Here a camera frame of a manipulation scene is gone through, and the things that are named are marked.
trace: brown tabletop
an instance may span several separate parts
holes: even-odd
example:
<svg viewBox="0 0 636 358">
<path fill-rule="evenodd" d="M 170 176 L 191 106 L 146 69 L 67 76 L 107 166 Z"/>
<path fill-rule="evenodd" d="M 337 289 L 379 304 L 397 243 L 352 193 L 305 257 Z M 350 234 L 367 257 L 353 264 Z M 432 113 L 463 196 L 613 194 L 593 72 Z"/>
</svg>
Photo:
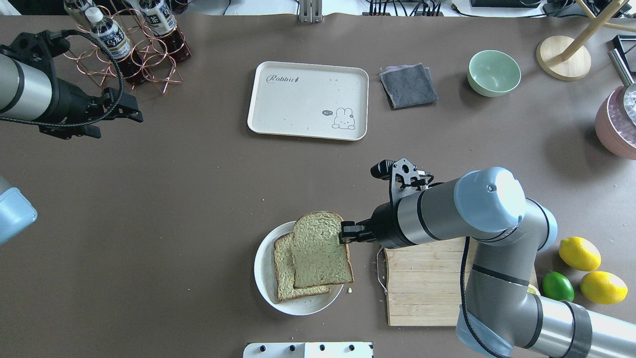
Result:
<svg viewBox="0 0 636 358">
<path fill-rule="evenodd" d="M 164 96 L 132 93 L 142 124 L 102 122 L 103 138 L 63 141 L 0 123 L 1 174 L 38 220 L 0 247 L 3 357 L 241 357 L 248 342 L 372 341 L 376 357 L 481 357 L 454 329 L 387 325 L 371 262 L 377 246 L 350 247 L 356 282 L 326 310 L 292 317 L 268 306 L 253 274 L 265 235 L 304 213 L 362 220 L 388 199 L 369 167 L 406 157 L 439 180 L 502 166 L 558 220 L 558 239 L 582 236 L 600 269 L 636 289 L 636 162 L 607 151 L 594 132 L 603 100 L 621 84 L 607 56 L 617 31 L 587 43 L 592 69 L 561 82 L 537 65 L 537 44 L 575 37 L 587 21 L 554 18 L 368 18 L 293 15 L 178 18 L 193 52 L 184 83 Z M 70 17 L 0 17 L 0 43 L 20 32 L 73 26 Z M 523 78 L 485 98 L 467 84 L 473 54 L 506 52 Z M 246 124 L 255 69 L 286 61 L 364 69 L 366 136 L 355 142 L 255 134 Z M 67 59 L 61 78 L 99 90 Z M 390 65 L 431 68 L 439 101 L 392 110 L 378 79 Z M 537 274 L 557 269 L 576 285 L 557 245 Z M 590 310 L 636 322 L 636 295 Z M 539 354 L 521 349 L 517 357 Z"/>
</svg>

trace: slice of bread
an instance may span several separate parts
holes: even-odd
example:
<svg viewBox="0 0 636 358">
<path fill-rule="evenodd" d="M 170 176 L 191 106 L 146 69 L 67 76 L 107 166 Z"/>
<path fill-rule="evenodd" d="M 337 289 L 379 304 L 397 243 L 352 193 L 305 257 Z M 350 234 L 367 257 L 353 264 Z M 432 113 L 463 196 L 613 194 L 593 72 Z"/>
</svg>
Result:
<svg viewBox="0 0 636 358">
<path fill-rule="evenodd" d="M 340 215 L 329 211 L 309 213 L 296 221 L 292 256 L 294 288 L 339 285 L 354 281 L 349 248 L 338 238 Z"/>
<path fill-rule="evenodd" d="M 331 292 L 329 286 L 317 286 L 308 289 L 294 288 L 294 266 L 291 258 L 293 240 L 294 234 L 289 233 L 274 241 L 274 270 L 276 270 L 276 281 L 278 282 L 278 301 L 284 302 L 290 299 Z"/>
</svg>

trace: green bowl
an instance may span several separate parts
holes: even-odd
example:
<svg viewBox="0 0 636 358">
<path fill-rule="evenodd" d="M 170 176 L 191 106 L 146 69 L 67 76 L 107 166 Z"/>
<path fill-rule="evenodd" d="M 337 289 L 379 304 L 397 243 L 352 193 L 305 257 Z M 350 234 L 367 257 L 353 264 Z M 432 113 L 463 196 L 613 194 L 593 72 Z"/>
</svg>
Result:
<svg viewBox="0 0 636 358">
<path fill-rule="evenodd" d="M 499 97 L 521 82 L 521 69 L 512 57 L 496 50 L 484 50 L 468 64 L 468 83 L 482 96 Z"/>
</svg>

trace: scoop handle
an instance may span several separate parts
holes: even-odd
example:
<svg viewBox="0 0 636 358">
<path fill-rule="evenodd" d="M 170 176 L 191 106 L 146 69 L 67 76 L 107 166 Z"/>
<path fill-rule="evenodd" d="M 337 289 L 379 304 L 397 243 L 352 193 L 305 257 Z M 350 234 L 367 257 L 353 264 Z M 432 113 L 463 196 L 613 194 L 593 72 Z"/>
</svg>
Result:
<svg viewBox="0 0 636 358">
<path fill-rule="evenodd" d="M 612 63 L 614 64 L 616 71 L 618 71 L 618 76 L 621 78 L 623 85 L 625 87 L 629 87 L 630 85 L 633 85 L 634 80 L 632 78 L 632 75 L 630 74 L 630 71 L 627 69 L 625 62 L 623 62 L 623 58 L 618 53 L 618 50 L 616 49 L 611 50 L 607 54 L 609 55 L 609 58 L 612 59 Z"/>
</svg>

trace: gray cloth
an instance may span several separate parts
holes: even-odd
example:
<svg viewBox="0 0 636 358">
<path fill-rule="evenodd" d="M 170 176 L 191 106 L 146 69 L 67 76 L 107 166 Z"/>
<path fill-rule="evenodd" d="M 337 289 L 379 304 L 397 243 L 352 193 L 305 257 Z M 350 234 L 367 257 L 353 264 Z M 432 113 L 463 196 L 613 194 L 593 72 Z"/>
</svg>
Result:
<svg viewBox="0 0 636 358">
<path fill-rule="evenodd" d="M 380 73 L 380 81 L 395 109 L 438 100 L 431 79 L 431 70 L 422 64 L 389 66 L 386 71 Z"/>
</svg>

